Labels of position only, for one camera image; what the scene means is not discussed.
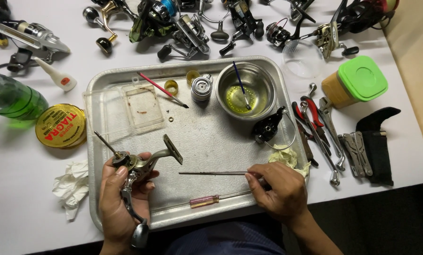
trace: metal tray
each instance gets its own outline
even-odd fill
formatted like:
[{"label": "metal tray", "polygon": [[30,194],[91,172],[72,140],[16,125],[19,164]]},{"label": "metal tray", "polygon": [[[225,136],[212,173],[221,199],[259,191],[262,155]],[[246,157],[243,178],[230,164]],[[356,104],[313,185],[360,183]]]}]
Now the metal tray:
[{"label": "metal tray", "polygon": [[[290,118],[294,120],[287,88],[279,67],[270,59],[262,56],[248,56],[239,58],[193,61],[180,64],[161,64],[144,67],[131,67],[107,70],[96,75],[89,83],[85,93],[104,89],[115,89],[122,85],[134,84],[133,77],[137,71],[144,73],[155,82],[163,85],[168,79],[174,79],[179,86],[177,97],[190,106],[189,109],[171,101],[161,91],[156,90],[159,107],[163,114],[163,125],[148,132],[138,133],[131,128],[121,130],[116,125],[126,125],[129,120],[124,112],[124,101],[88,102],[86,111],[88,119],[87,144],[89,156],[89,187],[90,214],[98,229],[102,231],[101,219],[98,215],[99,189],[103,163],[112,154],[90,130],[90,124],[98,127],[110,144],[117,150],[127,150],[133,154],[141,152],[155,152],[165,148],[162,141],[163,134],[168,134],[180,154],[183,165],[179,165],[173,158],[162,158],[156,169],[161,175],[154,179],[156,189],[150,194],[151,229],[190,221],[200,217],[210,216],[221,212],[252,206],[255,203],[248,194],[247,181],[243,176],[189,176],[179,175],[179,171],[244,171],[256,163],[266,163],[274,152],[266,145],[259,145],[250,135],[254,123],[241,122],[229,116],[219,105],[214,92],[207,106],[195,104],[191,98],[190,87],[186,84],[186,73],[197,70],[201,75],[209,73],[214,80],[221,70],[232,61],[251,62],[267,70],[272,75],[278,98],[273,113],[281,106],[290,111]],[[291,125],[288,118],[283,118],[279,125],[279,132],[270,144],[289,144],[294,132],[299,137],[296,124]],[[306,155],[301,139],[296,139],[293,150],[298,154],[298,168],[306,163]],[[209,195],[228,195],[238,193],[223,199],[219,203],[191,209],[189,200]]]}]

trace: paintbrush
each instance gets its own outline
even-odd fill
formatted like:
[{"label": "paintbrush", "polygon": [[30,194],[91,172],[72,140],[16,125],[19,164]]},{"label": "paintbrush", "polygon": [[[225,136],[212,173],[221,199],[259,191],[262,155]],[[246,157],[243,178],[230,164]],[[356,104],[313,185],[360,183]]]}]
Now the paintbrush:
[{"label": "paintbrush", "polygon": [[168,95],[169,97],[171,97],[172,99],[174,99],[175,101],[177,101],[179,104],[181,104],[181,106],[183,106],[184,108],[189,108],[186,104],[184,104],[182,101],[180,101],[178,98],[176,98],[175,96],[173,96],[171,93],[169,93],[169,91],[163,89],[163,87],[161,87],[160,85],[156,84],[154,81],[152,81],[151,79],[149,79],[148,77],[146,77],[145,75],[143,75],[140,72],[136,72],[137,74],[139,74],[142,78],[144,78],[147,82],[153,84],[153,86],[157,87],[158,89],[160,89],[161,91],[163,91],[166,95]]},{"label": "paintbrush", "polygon": [[241,82],[241,78],[239,77],[239,73],[238,73],[238,69],[237,69],[237,65],[235,64],[235,61],[234,61],[234,68],[235,68],[235,72],[237,73],[238,81],[240,82],[240,87],[243,92],[244,100],[246,101],[246,108],[250,110],[251,106],[249,105],[248,98],[246,98],[246,92],[244,91],[243,83]]}]

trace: glue bottle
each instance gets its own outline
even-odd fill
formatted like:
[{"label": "glue bottle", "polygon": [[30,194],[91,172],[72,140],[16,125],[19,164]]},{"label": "glue bottle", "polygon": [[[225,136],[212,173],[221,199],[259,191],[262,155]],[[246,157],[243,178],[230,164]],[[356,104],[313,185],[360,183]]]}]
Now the glue bottle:
[{"label": "glue bottle", "polygon": [[34,58],[35,61],[43,68],[43,70],[51,76],[52,81],[65,91],[72,90],[74,86],[78,83],[71,75],[59,72],[54,69],[54,67],[48,65],[45,61],[42,61],[39,58]]}]

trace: right hand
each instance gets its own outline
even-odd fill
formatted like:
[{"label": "right hand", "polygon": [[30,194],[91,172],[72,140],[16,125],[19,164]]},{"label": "right hand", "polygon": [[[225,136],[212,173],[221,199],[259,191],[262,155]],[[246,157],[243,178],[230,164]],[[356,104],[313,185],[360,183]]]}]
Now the right hand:
[{"label": "right hand", "polygon": [[[308,195],[304,177],[280,162],[256,164],[244,176],[257,204],[275,219],[288,223],[308,212]],[[265,191],[254,174],[261,175],[271,185]]]}]

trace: yellow oil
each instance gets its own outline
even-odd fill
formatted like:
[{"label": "yellow oil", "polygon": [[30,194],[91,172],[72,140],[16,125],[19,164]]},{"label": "yellow oil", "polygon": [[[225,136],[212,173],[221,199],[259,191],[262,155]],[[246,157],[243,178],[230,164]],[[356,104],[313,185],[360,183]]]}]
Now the yellow oil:
[{"label": "yellow oil", "polygon": [[229,106],[229,109],[235,113],[249,113],[254,110],[255,105],[257,104],[257,95],[253,89],[243,86],[244,91],[246,92],[246,98],[248,103],[251,106],[251,109],[246,108],[246,101],[244,100],[243,92],[241,87],[232,86],[226,91],[226,102]]}]

